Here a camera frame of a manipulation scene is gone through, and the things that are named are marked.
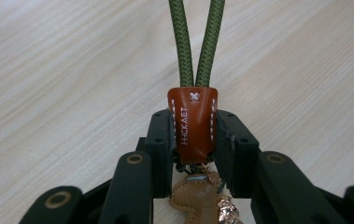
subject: tabletop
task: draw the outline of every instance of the tabletop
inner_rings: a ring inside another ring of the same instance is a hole
[[[209,1],[184,3],[196,69]],[[111,178],[178,85],[167,1],[0,0],[0,223]],[[261,150],[339,196],[354,185],[354,1],[227,0],[210,86]],[[154,208],[154,223],[184,222],[167,199]]]

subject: metal ring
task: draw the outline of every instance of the metal ring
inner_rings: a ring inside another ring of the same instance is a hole
[[[71,193],[69,193],[66,190],[58,191],[48,197],[48,199],[45,201],[45,206],[49,209],[62,207],[66,203],[68,203],[69,200],[71,200],[71,197],[72,197]]]
[[[141,155],[138,155],[138,154],[133,154],[133,155],[127,157],[127,162],[131,163],[131,164],[137,164],[137,163],[140,163],[143,160],[144,160],[144,158]]]
[[[277,154],[267,155],[266,159],[272,163],[282,164],[285,162],[285,159]]]

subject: green cord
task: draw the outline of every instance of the green cord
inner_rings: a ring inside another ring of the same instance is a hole
[[[169,0],[171,19],[177,42],[177,59],[181,87],[194,86],[193,65],[191,62],[191,41],[186,23],[183,0]]]
[[[186,22],[183,0],[169,0],[174,34],[177,42],[177,57],[181,87],[193,87],[194,77],[191,62],[191,42],[189,40],[188,24]],[[205,36],[197,68],[196,85],[209,87],[212,63],[217,48],[220,25],[222,21],[225,0],[211,0],[206,22]]]
[[[197,68],[196,86],[209,87],[212,63],[217,48],[220,24],[222,22],[224,0],[211,0],[202,50]]]

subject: braided rope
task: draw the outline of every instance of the braided rope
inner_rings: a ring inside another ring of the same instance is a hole
[[[194,77],[191,62],[191,41],[189,40],[189,30],[186,23],[183,0],[169,0],[169,4],[177,42],[180,86],[192,87],[194,86]]]
[[[222,22],[225,0],[211,0],[206,22],[203,46],[197,68],[196,86],[208,87],[212,63],[217,48],[220,25]]]

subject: wood grain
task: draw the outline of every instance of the wood grain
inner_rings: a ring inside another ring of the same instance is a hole
[[[208,6],[185,1],[194,69]],[[354,185],[354,1],[227,1],[212,74],[262,150],[338,195]],[[178,82],[167,1],[0,0],[0,223],[109,179]],[[155,223],[183,221],[155,201]]]

